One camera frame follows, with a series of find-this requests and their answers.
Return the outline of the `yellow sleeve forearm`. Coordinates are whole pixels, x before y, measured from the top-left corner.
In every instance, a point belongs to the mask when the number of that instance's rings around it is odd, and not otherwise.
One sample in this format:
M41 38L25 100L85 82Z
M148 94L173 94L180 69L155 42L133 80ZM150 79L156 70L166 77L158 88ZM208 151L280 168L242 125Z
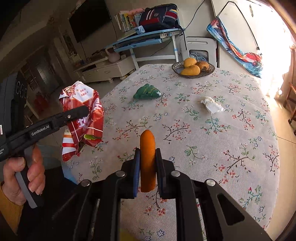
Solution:
M22 215L23 205L19 206L14 204L5 196L2 189L3 184L4 182L1 182L1 214L8 226L14 234L16 234Z

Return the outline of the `person's left hand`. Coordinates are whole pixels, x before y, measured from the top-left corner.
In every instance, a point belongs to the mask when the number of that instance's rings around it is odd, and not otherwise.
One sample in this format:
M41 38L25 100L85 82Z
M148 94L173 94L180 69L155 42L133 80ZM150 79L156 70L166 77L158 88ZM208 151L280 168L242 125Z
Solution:
M24 151L24 157L12 157L6 160L3 168L3 194L18 206L28 202L30 208L40 205L39 195L45 187L45 167L43 157L37 145Z

